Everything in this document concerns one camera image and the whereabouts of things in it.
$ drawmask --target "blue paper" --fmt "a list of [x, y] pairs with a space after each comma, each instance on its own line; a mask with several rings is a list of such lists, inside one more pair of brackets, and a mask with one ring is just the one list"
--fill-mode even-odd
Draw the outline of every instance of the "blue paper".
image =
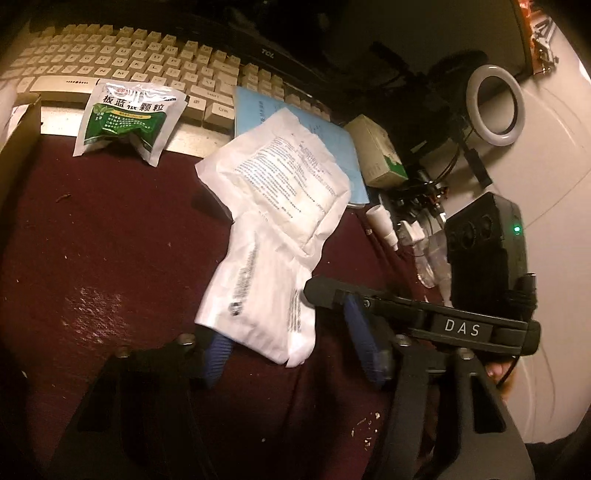
[[333, 154], [341, 170], [349, 177], [351, 183], [350, 202], [358, 205], [369, 203], [368, 193], [359, 170], [357, 152], [347, 130], [331, 124], [313, 113], [305, 112], [296, 106], [288, 105], [260, 93], [251, 92], [242, 87], [236, 87], [234, 106], [236, 110], [236, 119], [234, 120], [236, 136], [257, 127], [282, 108], [288, 108], [290, 112], [296, 115], [304, 127], [320, 137], [328, 151]]

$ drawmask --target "maroon desk mat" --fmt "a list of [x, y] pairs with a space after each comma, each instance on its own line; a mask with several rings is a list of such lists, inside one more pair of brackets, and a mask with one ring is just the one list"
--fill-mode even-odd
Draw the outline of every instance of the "maroon desk mat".
[[[193, 157], [165, 152], [153, 168], [127, 147], [73, 149], [43, 136], [1, 219], [0, 335], [30, 383], [42, 465], [117, 346], [157, 348], [192, 330], [230, 227]], [[315, 274], [385, 288], [392, 269], [372, 242], [347, 210]], [[401, 265], [415, 278], [412, 261]], [[220, 479], [361, 478], [389, 398], [365, 381], [342, 319], [319, 312], [316, 331], [302, 366], [238, 346], [216, 388], [194, 393]]]

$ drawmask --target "metal bolt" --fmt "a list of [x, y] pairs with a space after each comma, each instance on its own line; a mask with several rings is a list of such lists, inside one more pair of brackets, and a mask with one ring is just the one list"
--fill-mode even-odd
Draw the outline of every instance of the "metal bolt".
[[195, 343], [195, 336], [192, 333], [181, 333], [177, 338], [177, 343], [183, 346], [189, 346]]
[[472, 360], [474, 358], [474, 352], [469, 348], [461, 347], [457, 349], [457, 354], [462, 360]]
[[402, 333], [395, 335], [394, 338], [396, 339], [396, 343], [400, 346], [411, 346], [410, 338]]
[[131, 350], [127, 345], [119, 346], [115, 349], [115, 356], [117, 358], [127, 358], [131, 355]]

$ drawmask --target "keyboard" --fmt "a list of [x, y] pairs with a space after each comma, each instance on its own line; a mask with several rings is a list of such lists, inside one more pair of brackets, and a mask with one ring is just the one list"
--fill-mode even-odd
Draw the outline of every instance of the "keyboard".
[[328, 109], [270, 69], [232, 52], [180, 40], [166, 32], [113, 25], [50, 26], [37, 33], [0, 73], [19, 93], [39, 93], [43, 102], [86, 103], [99, 79], [151, 82], [187, 94], [181, 117], [207, 129], [233, 131], [233, 91], [241, 86], [298, 106], [330, 121]]

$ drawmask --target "granule packet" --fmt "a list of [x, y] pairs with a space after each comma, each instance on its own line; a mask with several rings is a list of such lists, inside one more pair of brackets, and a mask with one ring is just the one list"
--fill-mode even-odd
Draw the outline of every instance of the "granule packet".
[[129, 139], [153, 167], [187, 106], [183, 92], [154, 83], [101, 79], [90, 94], [74, 157]]

